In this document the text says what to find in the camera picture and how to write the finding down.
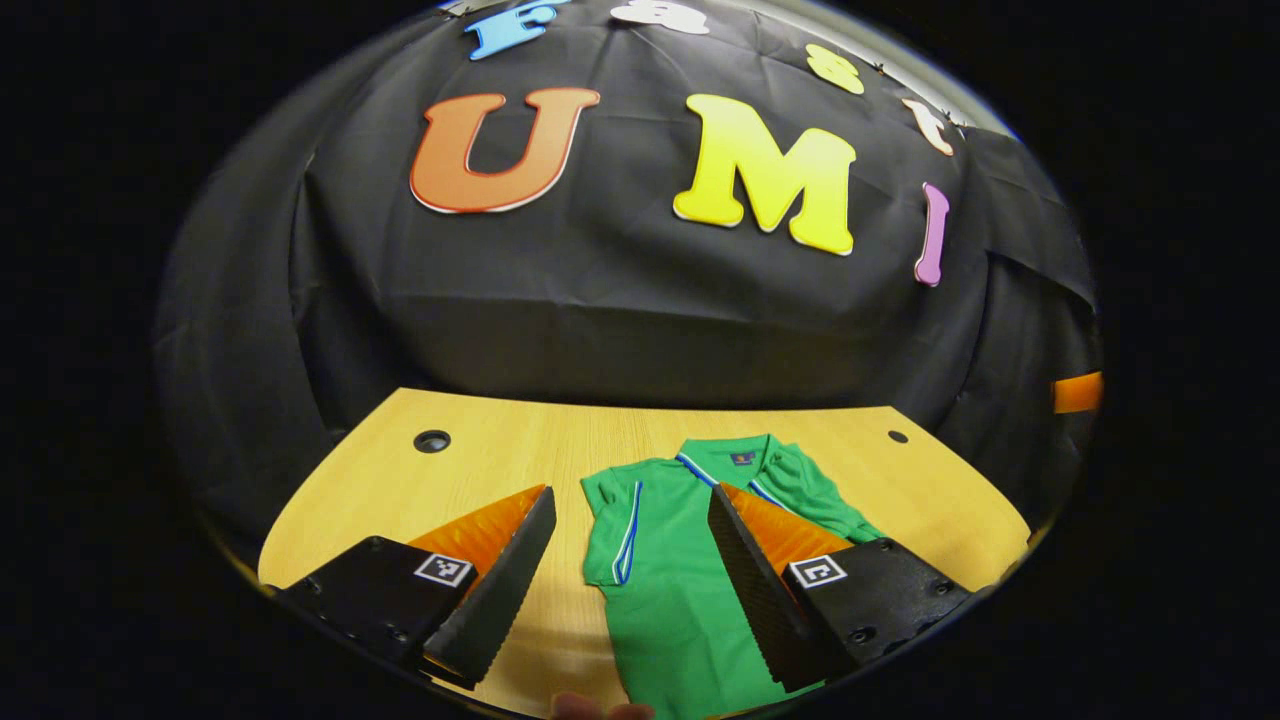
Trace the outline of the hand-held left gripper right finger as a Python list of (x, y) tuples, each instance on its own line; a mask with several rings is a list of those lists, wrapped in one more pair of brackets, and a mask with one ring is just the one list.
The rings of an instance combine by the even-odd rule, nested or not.
[(879, 664), (973, 593), (896, 539), (854, 543), (731, 486), (707, 521), (771, 676), (786, 691)]

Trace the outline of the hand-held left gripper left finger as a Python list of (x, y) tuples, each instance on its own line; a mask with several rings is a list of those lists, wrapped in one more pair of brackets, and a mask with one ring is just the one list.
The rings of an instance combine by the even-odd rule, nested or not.
[(375, 664), (471, 691), (511, 633), (556, 524), (554, 491), (532, 486), (411, 542), (367, 536), (276, 597)]

